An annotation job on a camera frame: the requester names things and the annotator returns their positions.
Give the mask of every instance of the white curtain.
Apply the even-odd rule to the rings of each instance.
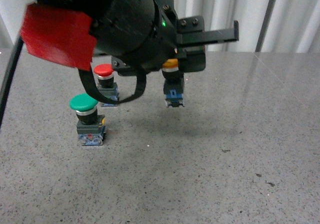
[[[32,0],[0,0],[0,47],[10,47]],[[236,19],[240,41],[209,45],[210,51],[254,52],[269,0],[174,0],[179,18],[203,15],[206,30],[229,28]],[[262,52],[320,52],[320,0],[276,0]]]

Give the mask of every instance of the black wire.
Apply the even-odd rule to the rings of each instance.
[[[21,36],[16,39],[14,48],[12,49],[11,56],[8,62],[8,66],[6,67],[6,71],[4,74],[4,79],[1,86],[0,91],[0,129],[2,120],[5,114],[5,108],[7,104],[7,99],[9,96],[9,91],[12,83],[12,79],[14,78],[15,70],[17,67],[17,63],[19,60],[19,56],[22,50],[22,46],[24,45],[24,41],[22,40]]]

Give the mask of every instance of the gray granite table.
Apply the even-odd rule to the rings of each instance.
[[[98,108],[105,144],[83,147],[77,70],[23,53],[0,133],[0,223],[319,223],[319,77],[319,54],[209,53],[185,75],[185,108],[165,107],[152,73],[139,100]]]

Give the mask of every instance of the screw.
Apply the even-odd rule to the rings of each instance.
[[[170,5],[165,4],[165,5],[163,6],[163,9],[164,9],[164,11],[169,11],[169,10],[171,10],[171,7],[170,7]]]
[[[182,21],[181,21],[181,26],[185,27],[186,24],[187,24],[187,21],[185,21],[185,20],[182,20]]]
[[[192,22],[192,24],[193,24],[194,26],[198,25],[198,23],[199,23],[199,20],[198,20],[197,18],[195,18],[195,19],[193,20],[193,22]]]

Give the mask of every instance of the red tape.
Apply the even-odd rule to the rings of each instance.
[[[25,13],[21,36],[31,55],[90,71],[97,43],[89,34],[92,20],[83,12],[31,4]]]

